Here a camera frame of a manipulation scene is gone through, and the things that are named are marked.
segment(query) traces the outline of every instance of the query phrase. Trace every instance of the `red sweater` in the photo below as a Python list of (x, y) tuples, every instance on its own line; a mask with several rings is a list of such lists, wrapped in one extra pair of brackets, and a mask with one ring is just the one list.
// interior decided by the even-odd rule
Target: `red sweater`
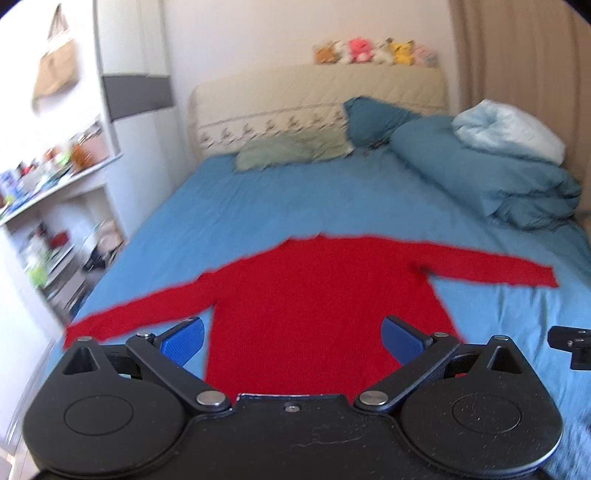
[(457, 334), (429, 274), (558, 286), (550, 267), (504, 255), (385, 238), (290, 239), (71, 325), (66, 346), (82, 335), (107, 340), (213, 305), (206, 381), (230, 398), (354, 398), (400, 366), (382, 345), (385, 316), (394, 314), (428, 334)]

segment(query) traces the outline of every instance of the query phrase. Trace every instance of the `teal pillow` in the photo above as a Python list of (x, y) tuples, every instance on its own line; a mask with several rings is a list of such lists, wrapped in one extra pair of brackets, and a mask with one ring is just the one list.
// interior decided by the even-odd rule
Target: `teal pillow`
[(248, 141), (236, 157), (236, 170), (262, 170), (273, 165), (329, 160), (352, 151), (342, 128), (282, 132)]
[(394, 130), (421, 115), (406, 108), (370, 97), (347, 100), (343, 106), (349, 118), (349, 139), (356, 147), (387, 144)]

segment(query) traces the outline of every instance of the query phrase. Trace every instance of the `green pillow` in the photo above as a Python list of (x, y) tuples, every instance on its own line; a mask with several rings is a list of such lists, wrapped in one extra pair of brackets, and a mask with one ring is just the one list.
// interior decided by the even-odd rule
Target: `green pillow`
[(342, 128), (282, 132), (249, 140), (236, 157), (236, 170), (245, 171), (288, 163), (329, 160), (350, 154), (353, 147)]

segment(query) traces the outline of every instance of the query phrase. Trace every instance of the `plush toy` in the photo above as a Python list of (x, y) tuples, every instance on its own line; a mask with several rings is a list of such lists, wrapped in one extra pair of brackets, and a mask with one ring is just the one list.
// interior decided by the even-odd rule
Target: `plush toy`
[(335, 49), (336, 42), (327, 42), (314, 47), (314, 63), (336, 63), (339, 59)]
[(394, 56), (394, 63), (397, 65), (413, 65), (413, 51), (414, 51), (414, 40), (406, 43), (394, 43), (390, 44), (392, 55)]
[(372, 44), (365, 38), (357, 37), (349, 40), (349, 49), (351, 50), (351, 57), (354, 63), (371, 61), (374, 56), (372, 53)]
[(413, 52), (414, 64), (420, 67), (436, 67), (437, 54), (425, 45), (416, 46)]
[(337, 63), (349, 64), (353, 62), (353, 57), (349, 50), (349, 44), (344, 41), (338, 41), (335, 43), (335, 52), (338, 58)]
[(374, 56), (371, 61), (378, 64), (393, 65), (394, 56), (392, 56), (392, 50), (390, 49), (391, 43), (391, 38), (374, 42), (374, 49), (372, 50)]

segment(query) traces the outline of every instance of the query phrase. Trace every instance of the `blue duvet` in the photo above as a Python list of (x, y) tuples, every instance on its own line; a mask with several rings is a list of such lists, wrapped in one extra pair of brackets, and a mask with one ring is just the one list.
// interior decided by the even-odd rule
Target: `blue duvet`
[(562, 225), (579, 204), (581, 187), (568, 171), (476, 151), (455, 136), (450, 116), (407, 122), (392, 134), (390, 148), (478, 215), (522, 229)]
[[(320, 232), (429, 240), (552, 265), (557, 290), (442, 278), (432, 282), (468, 341), (486, 343), (503, 333), (522, 349), (566, 425), (549, 471), (560, 479), (587, 480), (591, 377), (569, 370), (569, 355), (551, 350), (545, 341), (552, 325), (591, 327), (591, 251), (584, 233), (573, 223), (536, 231), (493, 225), (423, 180), (388, 147), (329, 162), (243, 173), (233, 172), (232, 156), (206, 160), (146, 221), (79, 318), (191, 280), (290, 236)], [(201, 317), (209, 327), (210, 312)], [(205, 356), (199, 352), (186, 368), (203, 375)]]

